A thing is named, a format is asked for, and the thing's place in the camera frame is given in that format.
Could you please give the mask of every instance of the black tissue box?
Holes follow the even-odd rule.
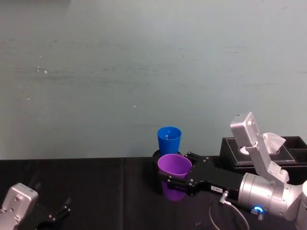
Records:
[[[285,143],[279,151],[270,154],[271,160],[289,173],[291,184],[302,184],[307,180],[307,144],[301,137],[283,137]],[[238,173],[256,174],[248,154],[240,151],[235,138],[223,138],[220,161],[223,168]]]

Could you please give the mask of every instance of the blue cup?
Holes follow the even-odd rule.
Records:
[[[163,127],[158,130],[158,143],[160,155],[178,153],[181,131],[176,127]]]

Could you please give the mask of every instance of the purple cup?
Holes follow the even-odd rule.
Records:
[[[186,178],[191,167],[192,163],[179,154],[167,154],[158,160],[159,171],[179,178]],[[172,201],[179,201],[185,196],[183,192],[169,189],[167,182],[164,181],[162,181],[162,189],[164,196]]]

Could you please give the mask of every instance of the black table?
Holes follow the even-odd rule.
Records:
[[[217,205],[219,196],[202,192],[171,202],[153,188],[152,158],[0,161],[0,200],[12,185],[40,183],[39,203],[51,210],[71,197],[72,212],[61,230],[213,230],[208,208],[222,230],[245,229],[236,213]],[[295,230],[281,218],[242,211],[251,230]]]

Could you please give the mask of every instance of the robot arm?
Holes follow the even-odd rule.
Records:
[[[307,229],[307,182],[287,184],[288,172],[272,162],[252,113],[237,115],[231,129],[239,146],[245,146],[259,175],[241,174],[216,168],[210,158],[185,155],[193,163],[186,179],[160,173],[170,188],[195,195],[201,190],[228,198],[257,214],[270,213],[293,221],[298,230]]]
[[[18,183],[11,187],[0,209],[0,228],[16,230],[21,221],[33,210],[38,193]]]

